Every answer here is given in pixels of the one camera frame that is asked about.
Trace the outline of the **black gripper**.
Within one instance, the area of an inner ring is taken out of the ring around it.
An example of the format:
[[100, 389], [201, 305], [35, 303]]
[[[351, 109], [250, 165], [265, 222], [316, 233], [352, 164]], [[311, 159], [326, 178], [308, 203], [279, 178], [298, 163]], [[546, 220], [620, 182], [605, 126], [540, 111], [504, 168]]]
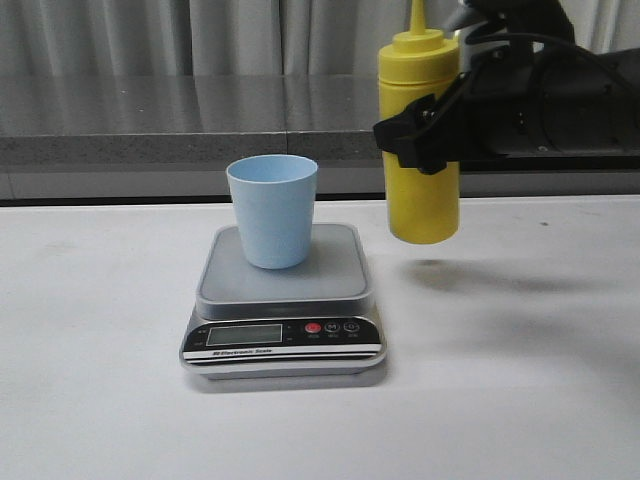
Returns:
[[453, 161], [490, 162], [546, 157], [542, 69], [547, 52], [499, 47], [440, 95], [428, 94], [373, 127], [379, 150], [403, 169], [435, 175]]

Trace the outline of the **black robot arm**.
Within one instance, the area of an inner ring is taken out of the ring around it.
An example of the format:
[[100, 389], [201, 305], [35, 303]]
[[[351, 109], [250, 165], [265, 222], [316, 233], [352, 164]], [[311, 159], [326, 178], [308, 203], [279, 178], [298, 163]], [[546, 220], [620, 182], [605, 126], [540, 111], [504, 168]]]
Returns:
[[478, 61], [454, 98], [437, 106], [419, 168], [638, 153], [638, 50], [581, 57], [552, 49], [528, 64], [511, 53]]

